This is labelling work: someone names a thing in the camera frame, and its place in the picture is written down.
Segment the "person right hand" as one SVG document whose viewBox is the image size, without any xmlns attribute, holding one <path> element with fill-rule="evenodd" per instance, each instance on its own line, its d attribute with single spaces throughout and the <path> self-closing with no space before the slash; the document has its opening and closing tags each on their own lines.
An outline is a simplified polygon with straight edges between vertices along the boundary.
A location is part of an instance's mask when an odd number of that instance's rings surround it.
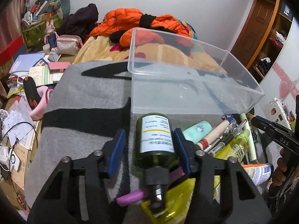
<svg viewBox="0 0 299 224">
<path fill-rule="evenodd" d="M 284 173 L 287 171 L 287 159 L 284 153 L 284 148 L 280 151 L 281 157 L 277 160 L 277 167 L 273 173 L 272 184 L 281 186 L 286 181 Z"/>
</svg>

